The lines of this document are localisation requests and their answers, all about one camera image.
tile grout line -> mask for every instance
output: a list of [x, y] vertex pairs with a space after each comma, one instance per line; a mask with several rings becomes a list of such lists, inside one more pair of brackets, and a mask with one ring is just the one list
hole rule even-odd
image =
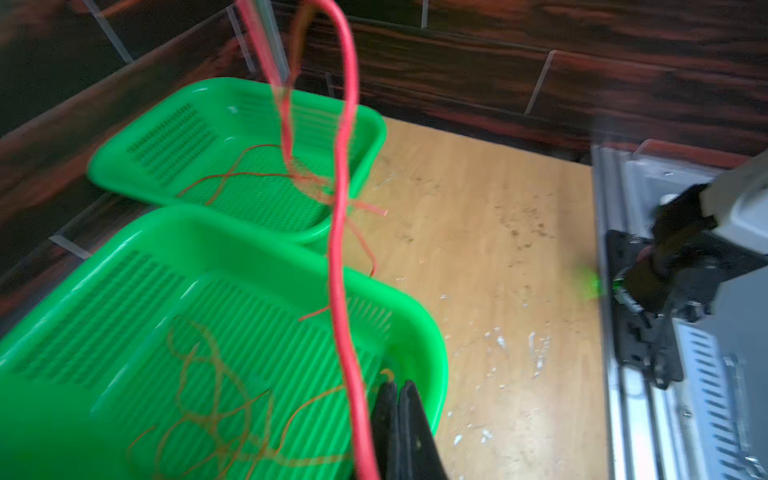
[[131, 57], [131, 54], [125, 48], [125, 45], [123, 45], [123, 41], [120, 39], [120, 37], [118, 37], [118, 34], [114, 32], [112, 25], [109, 25], [109, 22], [101, 14], [101, 10], [99, 10], [94, 1], [83, 0], [83, 3], [85, 3], [85, 6], [88, 7], [91, 15], [94, 16], [96, 22], [101, 27], [101, 30], [104, 31], [104, 33], [107, 35], [107, 38], [109, 38], [109, 41], [112, 42], [112, 46], [115, 50], [118, 51], [120, 56], [123, 58], [123, 61], [127, 64], [134, 63], [134, 58]]
[[48, 239], [51, 242], [59, 245], [64, 250], [67, 250], [69, 253], [72, 253], [83, 260], [88, 260], [91, 258], [91, 252], [87, 251], [83, 247], [75, 245], [70, 240], [64, 238], [62, 235], [52, 235]]
[[429, 0], [422, 0], [422, 29], [427, 28], [427, 17], [429, 17]]
[[114, 194], [112, 192], [104, 192], [102, 193], [99, 198], [93, 201], [90, 205], [88, 205], [86, 208], [84, 208], [79, 214], [75, 215], [71, 218], [65, 225], [56, 230], [56, 233], [54, 235], [59, 235], [61, 233], [66, 232], [70, 228], [72, 228], [77, 222], [79, 222], [81, 219], [86, 218], [88, 215], [91, 214], [91, 212], [97, 208], [99, 208], [101, 205], [106, 204], [110, 198], [112, 198]]
[[336, 89], [333, 87], [333, 80], [329, 71], [326, 72], [326, 88], [328, 88], [328, 95], [331, 98], [336, 98]]
[[547, 59], [544, 60], [544, 66], [541, 67], [541, 72], [538, 74], [538, 80], [536, 81], [536, 86], [533, 87], [533, 92], [531, 93], [531, 99], [528, 100], [528, 106], [525, 108], [525, 115], [530, 114], [531, 110], [533, 110], [533, 104], [536, 102], [536, 97], [538, 97], [538, 92], [541, 90], [541, 86], [544, 84], [544, 79], [547, 76], [547, 71], [549, 71], [549, 65], [552, 63], [552, 58], [554, 57], [554, 53], [557, 50], [550, 50], [550, 52], [547, 54]]
[[248, 71], [250, 73], [256, 74], [256, 65], [253, 64], [253, 59], [250, 56], [248, 43], [245, 41], [245, 37], [243, 36], [243, 29], [240, 27], [240, 22], [237, 20], [237, 15], [235, 15], [235, 9], [232, 5], [227, 7], [227, 15], [230, 17], [232, 29], [235, 31], [235, 36], [237, 37], [237, 43], [240, 44], [240, 51], [243, 52], [245, 65], [248, 67]]

slotted basket bottom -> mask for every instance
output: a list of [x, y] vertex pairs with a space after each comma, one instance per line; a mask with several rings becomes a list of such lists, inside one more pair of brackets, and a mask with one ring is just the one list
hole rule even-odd
[[[298, 321], [327, 304], [326, 268], [199, 207], [133, 222], [0, 343], [0, 392], [13, 391], [0, 393], [0, 457], [19, 478], [54, 475], [66, 451], [72, 478], [347, 480], [329, 314]], [[436, 427], [437, 327], [400, 292], [351, 271], [346, 284], [369, 406], [382, 382], [412, 379]]]
[[[292, 119], [296, 161], [333, 178], [333, 145], [343, 103], [297, 91]], [[349, 145], [349, 195], [362, 189], [386, 137], [378, 113], [358, 107]], [[280, 116], [271, 87], [239, 78], [211, 78], [182, 88], [112, 137], [94, 155], [88, 176], [97, 185], [157, 205], [199, 204], [265, 227], [295, 243], [318, 240], [329, 228], [329, 207], [308, 198], [285, 177], [278, 147]], [[186, 189], [199, 180], [212, 175]]]

ventilation slot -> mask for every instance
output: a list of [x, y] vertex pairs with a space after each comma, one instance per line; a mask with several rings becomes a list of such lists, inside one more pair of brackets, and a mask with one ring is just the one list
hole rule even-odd
[[132, 253], [105, 272], [15, 367], [29, 379], [94, 387], [159, 309], [182, 276], [147, 254]]
[[166, 187], [216, 139], [197, 110], [185, 104], [132, 144], [127, 152]]
[[747, 480], [743, 454], [732, 421], [732, 399], [717, 339], [702, 330], [679, 325], [680, 350], [694, 419], [700, 432], [707, 477]]

black bracket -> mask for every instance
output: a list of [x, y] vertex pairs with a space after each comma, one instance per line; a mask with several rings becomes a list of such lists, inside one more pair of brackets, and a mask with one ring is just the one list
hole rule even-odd
[[[608, 272], [610, 278], [614, 279], [619, 272], [635, 264], [637, 255], [650, 246], [651, 241], [609, 230], [605, 234], [605, 245]], [[611, 319], [618, 361], [640, 370], [649, 381], [662, 389], [666, 389], [670, 382], [682, 381], [683, 366], [672, 323], [652, 313], [633, 313], [616, 300], [611, 286], [607, 290], [611, 298]]]

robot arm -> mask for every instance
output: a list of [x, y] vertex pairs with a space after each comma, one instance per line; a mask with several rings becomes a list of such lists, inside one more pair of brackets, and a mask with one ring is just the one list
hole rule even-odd
[[768, 265], [768, 152], [663, 205], [652, 232], [653, 246], [619, 279], [619, 300], [658, 314], [674, 291], [698, 320], [722, 282]]

